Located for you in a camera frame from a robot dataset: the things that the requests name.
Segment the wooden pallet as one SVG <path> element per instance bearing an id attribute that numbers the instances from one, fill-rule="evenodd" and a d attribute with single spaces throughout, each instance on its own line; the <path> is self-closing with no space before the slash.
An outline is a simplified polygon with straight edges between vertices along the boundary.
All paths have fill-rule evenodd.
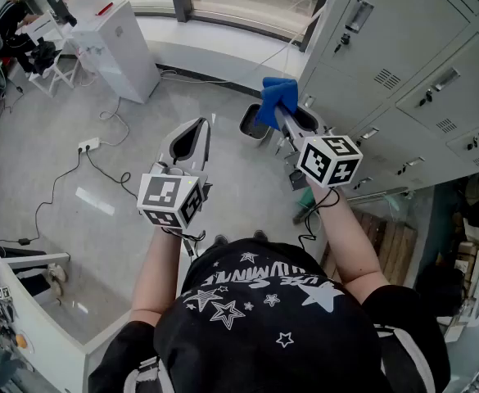
<path id="1" fill-rule="evenodd" d="M 404 285 L 418 232 L 404 222 L 384 219 L 361 210 L 353 210 L 377 253 L 380 268 L 394 285 Z"/>

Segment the blue cloth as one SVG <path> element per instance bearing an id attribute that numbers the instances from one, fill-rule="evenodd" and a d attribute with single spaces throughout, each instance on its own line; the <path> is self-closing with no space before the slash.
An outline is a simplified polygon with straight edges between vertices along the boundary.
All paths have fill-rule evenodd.
<path id="1" fill-rule="evenodd" d="M 263 78 L 264 89 L 261 91 L 262 103 L 255 116 L 255 122 L 279 130 L 275 115 L 276 107 L 284 106 L 294 115 L 298 104 L 298 83 L 295 79 L 277 77 Z"/>

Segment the green plastic item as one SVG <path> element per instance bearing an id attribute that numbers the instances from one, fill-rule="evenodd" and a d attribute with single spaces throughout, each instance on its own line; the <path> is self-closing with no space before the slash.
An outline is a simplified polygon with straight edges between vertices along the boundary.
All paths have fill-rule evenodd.
<path id="1" fill-rule="evenodd" d="M 303 223 L 305 221 L 305 218 L 308 216 L 308 214 L 315 205 L 316 201 L 314 199 L 314 194 L 312 192 L 312 189 L 308 187 L 305 189 L 305 191 L 301 195 L 301 198 L 298 200 L 298 206 L 300 207 L 300 209 L 292 219 L 293 224 L 298 225 Z"/>

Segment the black bag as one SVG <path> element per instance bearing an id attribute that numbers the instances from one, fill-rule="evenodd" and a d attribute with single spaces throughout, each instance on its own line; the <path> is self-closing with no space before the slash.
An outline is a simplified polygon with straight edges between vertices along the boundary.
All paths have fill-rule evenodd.
<path id="1" fill-rule="evenodd" d="M 31 52 L 33 58 L 33 73 L 42 75 L 43 72 L 50 68 L 59 54 L 56 45 L 53 42 L 40 41 L 38 46 Z"/>

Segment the person's left forearm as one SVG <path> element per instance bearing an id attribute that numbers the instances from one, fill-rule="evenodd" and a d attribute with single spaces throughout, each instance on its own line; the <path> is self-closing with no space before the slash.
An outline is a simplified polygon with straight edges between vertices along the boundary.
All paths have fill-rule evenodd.
<path id="1" fill-rule="evenodd" d="M 153 327 L 176 298 L 181 239 L 156 228 L 133 290 L 129 320 Z"/>

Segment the person's black star shirt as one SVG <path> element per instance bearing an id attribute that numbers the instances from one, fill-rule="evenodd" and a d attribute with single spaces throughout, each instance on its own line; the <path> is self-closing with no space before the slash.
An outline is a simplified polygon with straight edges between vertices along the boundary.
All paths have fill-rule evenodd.
<path id="1" fill-rule="evenodd" d="M 443 393 L 450 362 L 419 294 L 385 285 L 356 300 L 297 246 L 210 248 L 156 325 L 127 323 L 88 380 L 123 393 L 156 359 L 174 393 Z"/>

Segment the white desk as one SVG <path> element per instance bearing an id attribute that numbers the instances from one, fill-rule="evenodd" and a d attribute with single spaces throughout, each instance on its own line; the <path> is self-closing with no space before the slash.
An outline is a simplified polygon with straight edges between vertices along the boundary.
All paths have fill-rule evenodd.
<path id="1" fill-rule="evenodd" d="M 26 346 L 20 348 L 21 355 L 60 393 L 88 393 L 88 376 L 98 366 L 110 341 L 128 321 L 130 312 L 122 314 L 83 344 L 56 323 L 14 274 L 16 269 L 69 261 L 70 255 L 65 252 L 0 257 L 0 288 L 6 290 L 7 296 L 2 300 L 12 310 L 7 313 L 7 326 L 26 342 Z"/>

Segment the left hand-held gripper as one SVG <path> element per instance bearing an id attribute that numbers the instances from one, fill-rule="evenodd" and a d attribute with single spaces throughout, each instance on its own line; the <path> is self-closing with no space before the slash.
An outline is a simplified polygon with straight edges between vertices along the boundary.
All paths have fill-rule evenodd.
<path id="1" fill-rule="evenodd" d="M 208 175 L 201 172 L 209 158 L 210 135 L 210 124 L 201 117 L 181 124 L 160 143 L 159 162 L 142 175 L 137 201 L 152 225 L 188 229 L 201 210 L 212 187 Z M 175 164 L 191 165 L 194 170 Z"/>

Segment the grey metal locker cabinet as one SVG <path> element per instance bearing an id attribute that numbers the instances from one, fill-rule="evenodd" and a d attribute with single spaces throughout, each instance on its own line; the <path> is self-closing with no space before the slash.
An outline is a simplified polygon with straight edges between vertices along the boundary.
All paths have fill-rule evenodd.
<path id="1" fill-rule="evenodd" d="M 300 99 L 364 158 L 353 191 L 479 172 L 479 0 L 328 0 Z"/>

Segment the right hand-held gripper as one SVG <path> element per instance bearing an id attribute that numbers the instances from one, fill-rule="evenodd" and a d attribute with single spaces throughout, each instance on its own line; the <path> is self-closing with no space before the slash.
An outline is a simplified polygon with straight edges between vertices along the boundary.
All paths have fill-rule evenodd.
<path id="1" fill-rule="evenodd" d="M 364 155 L 347 135 L 319 135 L 328 130 L 323 118 L 299 104 L 291 113 L 283 104 L 275 107 L 278 129 L 290 152 L 283 157 L 293 191 L 305 188 L 308 180 L 322 188 L 350 183 Z"/>

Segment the white chair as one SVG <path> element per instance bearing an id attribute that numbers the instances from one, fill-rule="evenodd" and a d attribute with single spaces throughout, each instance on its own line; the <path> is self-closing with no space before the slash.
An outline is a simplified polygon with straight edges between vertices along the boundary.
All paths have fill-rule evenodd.
<path id="1" fill-rule="evenodd" d="M 34 71 L 29 75 L 29 81 L 50 98 L 55 96 L 59 83 L 64 83 L 69 88 L 75 87 L 79 58 L 71 36 L 72 29 L 70 25 L 57 24 L 50 11 L 23 28 L 38 46 L 41 43 L 53 43 L 56 47 L 57 54 L 52 64 L 42 73 Z"/>

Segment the person's right forearm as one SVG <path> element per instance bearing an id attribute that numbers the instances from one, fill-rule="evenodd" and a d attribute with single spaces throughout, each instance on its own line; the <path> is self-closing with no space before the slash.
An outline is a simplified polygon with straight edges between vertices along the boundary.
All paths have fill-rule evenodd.
<path id="1" fill-rule="evenodd" d="M 341 190 L 308 181 L 319 206 L 331 253 L 345 289 L 358 302 L 388 284 L 373 245 L 361 228 Z"/>

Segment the white cabinet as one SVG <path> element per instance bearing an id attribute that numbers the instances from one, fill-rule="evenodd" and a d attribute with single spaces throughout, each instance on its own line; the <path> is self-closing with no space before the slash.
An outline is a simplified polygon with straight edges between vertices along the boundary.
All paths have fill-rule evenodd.
<path id="1" fill-rule="evenodd" d="M 115 1 L 101 16 L 79 22 L 71 33 L 117 96 L 147 102 L 160 72 L 129 1 Z"/>

